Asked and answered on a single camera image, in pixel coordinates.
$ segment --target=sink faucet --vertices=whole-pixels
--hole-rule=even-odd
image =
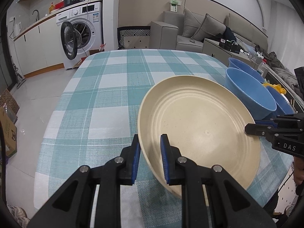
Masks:
[[[37,10],[37,9],[35,9],[34,11],[33,11],[33,13],[32,14],[34,14],[34,12],[35,11],[37,11],[37,14],[38,14],[38,20],[39,20],[39,11]]]

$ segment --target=white pillar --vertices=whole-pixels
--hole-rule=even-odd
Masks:
[[[103,0],[102,23],[105,51],[117,50],[118,4],[119,0]]]

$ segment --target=yellow bottle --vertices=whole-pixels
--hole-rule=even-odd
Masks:
[[[51,12],[55,9],[55,6],[53,5],[53,3],[51,4],[50,8],[49,8],[49,14],[51,14]]]

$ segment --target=washing machine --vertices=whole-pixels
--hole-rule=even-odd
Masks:
[[[72,68],[91,50],[103,44],[102,1],[71,8],[56,15],[60,38],[66,58],[65,69]]]

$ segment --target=human hand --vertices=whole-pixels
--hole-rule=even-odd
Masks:
[[[300,185],[304,180],[304,160],[294,157],[293,166],[293,180],[296,184]]]

